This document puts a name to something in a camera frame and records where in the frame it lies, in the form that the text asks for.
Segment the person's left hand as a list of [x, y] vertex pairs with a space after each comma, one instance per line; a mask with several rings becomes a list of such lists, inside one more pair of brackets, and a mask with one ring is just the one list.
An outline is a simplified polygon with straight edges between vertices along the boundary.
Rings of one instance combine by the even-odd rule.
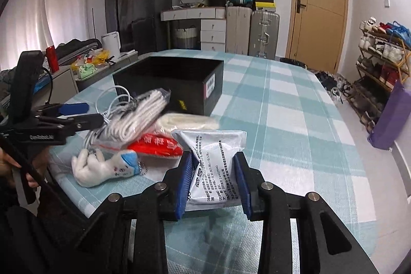
[[15, 180], [13, 173], [20, 171], [20, 164], [18, 164], [11, 156], [9, 156], [3, 149], [0, 149], [0, 173], [1, 177], [5, 178], [9, 186], [15, 187]]

